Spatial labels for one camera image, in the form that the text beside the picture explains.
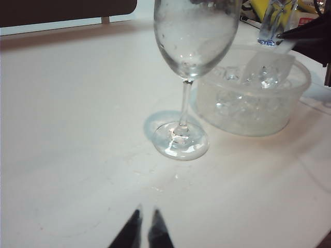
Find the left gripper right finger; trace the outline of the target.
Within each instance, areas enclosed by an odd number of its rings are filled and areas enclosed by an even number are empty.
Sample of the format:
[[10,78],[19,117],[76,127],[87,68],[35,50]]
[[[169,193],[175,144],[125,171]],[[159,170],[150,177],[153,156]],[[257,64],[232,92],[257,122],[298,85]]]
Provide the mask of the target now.
[[148,231],[148,243],[151,248],[174,248],[169,231],[159,209],[155,209],[152,224]]

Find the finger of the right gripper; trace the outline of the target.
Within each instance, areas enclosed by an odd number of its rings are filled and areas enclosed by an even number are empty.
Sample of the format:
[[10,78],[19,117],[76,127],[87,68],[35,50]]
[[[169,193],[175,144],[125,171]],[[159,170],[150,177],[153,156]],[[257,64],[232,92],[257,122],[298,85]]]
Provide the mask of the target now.
[[293,37],[297,40],[294,50],[321,63],[330,63],[330,33],[303,33]]
[[279,39],[328,39],[330,14],[323,14],[307,24],[278,34]]

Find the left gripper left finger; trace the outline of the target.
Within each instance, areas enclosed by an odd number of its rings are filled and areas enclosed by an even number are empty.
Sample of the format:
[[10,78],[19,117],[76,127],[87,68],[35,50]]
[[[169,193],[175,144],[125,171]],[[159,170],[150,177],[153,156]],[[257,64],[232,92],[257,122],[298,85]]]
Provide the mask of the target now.
[[141,245],[141,211],[136,209],[109,248],[139,248]]

